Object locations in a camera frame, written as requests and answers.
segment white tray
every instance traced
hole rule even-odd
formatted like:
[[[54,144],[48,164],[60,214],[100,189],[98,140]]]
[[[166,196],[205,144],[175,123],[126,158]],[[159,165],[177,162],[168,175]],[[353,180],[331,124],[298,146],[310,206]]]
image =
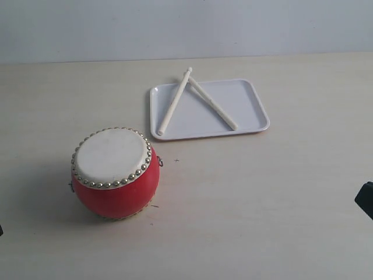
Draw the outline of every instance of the white tray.
[[[150,130],[159,140],[255,133],[269,127],[269,119],[254,87],[243,79],[201,82],[201,87],[237,123],[233,131],[187,83],[162,136],[157,131],[178,88],[177,83],[150,90]]]

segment drum head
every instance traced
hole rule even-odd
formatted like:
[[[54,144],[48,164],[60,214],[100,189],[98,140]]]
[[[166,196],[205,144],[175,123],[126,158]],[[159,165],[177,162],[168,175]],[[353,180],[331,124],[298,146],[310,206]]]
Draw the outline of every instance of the drum head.
[[[76,171],[86,180],[113,182],[141,169],[146,141],[128,129],[108,129],[84,141],[75,155]]]

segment drum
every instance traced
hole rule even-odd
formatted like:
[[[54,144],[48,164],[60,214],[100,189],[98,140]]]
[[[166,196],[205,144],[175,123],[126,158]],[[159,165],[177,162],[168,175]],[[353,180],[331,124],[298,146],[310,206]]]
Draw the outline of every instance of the drum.
[[[72,190],[94,213],[127,218],[153,198],[162,165],[142,133],[125,127],[103,129],[75,149]]]

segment black object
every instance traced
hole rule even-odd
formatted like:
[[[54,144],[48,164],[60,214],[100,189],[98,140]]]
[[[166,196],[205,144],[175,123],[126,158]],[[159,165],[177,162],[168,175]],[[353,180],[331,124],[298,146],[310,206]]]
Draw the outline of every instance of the black object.
[[[365,183],[355,197],[355,202],[373,220],[373,183]]]

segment drumstick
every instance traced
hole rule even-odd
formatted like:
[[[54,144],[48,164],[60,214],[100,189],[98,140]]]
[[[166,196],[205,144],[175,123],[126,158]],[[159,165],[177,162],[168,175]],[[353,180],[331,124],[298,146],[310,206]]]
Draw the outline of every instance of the drumstick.
[[[212,100],[212,98],[205,92],[204,89],[194,80],[191,76],[189,77],[189,83],[197,90],[197,92],[206,100],[206,102],[211,106],[211,108],[219,114],[219,116],[232,128],[232,130],[237,130],[238,125],[227,115],[223,109]]]
[[[181,97],[182,92],[185,89],[185,86],[187,85],[188,78],[189,78],[189,76],[190,76],[191,73],[192,73],[192,67],[189,67],[188,70],[186,71],[186,73],[184,74],[184,78],[182,79],[182,81],[181,81],[181,83],[179,85],[179,88],[178,88],[178,90],[177,90],[177,92],[175,94],[174,100],[172,101],[172,103],[170,105],[170,108],[168,108],[167,114],[164,116],[164,119],[163,119],[163,122],[161,124],[161,127],[158,130],[158,134],[159,135],[163,135],[164,134],[164,131],[166,130],[166,128],[168,126],[168,123],[170,122],[171,117],[174,114],[174,111],[176,109],[176,105],[179,102],[179,99]]]

